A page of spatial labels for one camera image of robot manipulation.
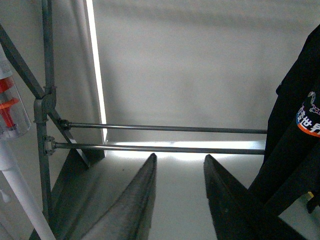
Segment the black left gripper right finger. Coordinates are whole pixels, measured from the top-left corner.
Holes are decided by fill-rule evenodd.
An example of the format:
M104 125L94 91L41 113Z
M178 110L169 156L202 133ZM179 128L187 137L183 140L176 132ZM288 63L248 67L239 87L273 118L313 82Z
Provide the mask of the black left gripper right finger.
M219 240L302 240L304 237L266 210L213 156L203 164L206 197Z

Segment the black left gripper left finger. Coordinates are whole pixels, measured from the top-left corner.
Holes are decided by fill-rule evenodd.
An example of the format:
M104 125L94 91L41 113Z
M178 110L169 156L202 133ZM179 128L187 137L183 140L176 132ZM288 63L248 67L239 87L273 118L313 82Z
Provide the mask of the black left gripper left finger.
M147 240L156 198L157 156L152 153L115 203L83 240Z

